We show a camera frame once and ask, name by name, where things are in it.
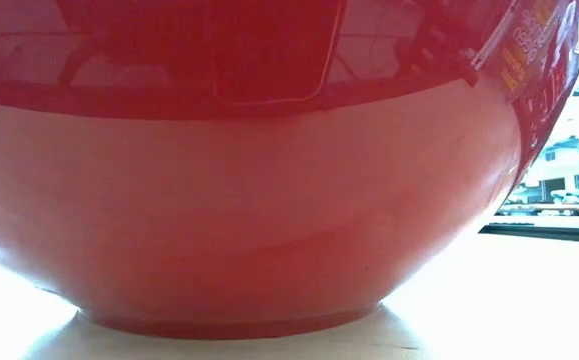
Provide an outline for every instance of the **table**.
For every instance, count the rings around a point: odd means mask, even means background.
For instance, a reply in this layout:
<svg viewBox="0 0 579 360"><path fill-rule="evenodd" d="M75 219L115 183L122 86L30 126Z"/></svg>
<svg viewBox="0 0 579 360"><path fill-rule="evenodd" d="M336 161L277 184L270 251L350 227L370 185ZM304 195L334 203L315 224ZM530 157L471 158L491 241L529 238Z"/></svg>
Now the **table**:
<svg viewBox="0 0 579 360"><path fill-rule="evenodd" d="M279 339L157 339L74 314L0 269L0 360L579 359L579 243L459 239L372 315Z"/></svg>

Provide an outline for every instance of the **glossy red surface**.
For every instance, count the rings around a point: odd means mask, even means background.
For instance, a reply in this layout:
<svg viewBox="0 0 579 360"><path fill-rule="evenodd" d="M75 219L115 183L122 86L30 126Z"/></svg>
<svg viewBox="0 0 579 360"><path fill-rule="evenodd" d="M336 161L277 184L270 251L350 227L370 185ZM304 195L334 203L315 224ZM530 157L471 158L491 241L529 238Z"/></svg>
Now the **glossy red surface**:
<svg viewBox="0 0 579 360"><path fill-rule="evenodd" d="M0 264L134 332L361 316L483 224L568 96L579 2L510 5L0 0ZM522 26L554 66L513 67Z"/></svg>

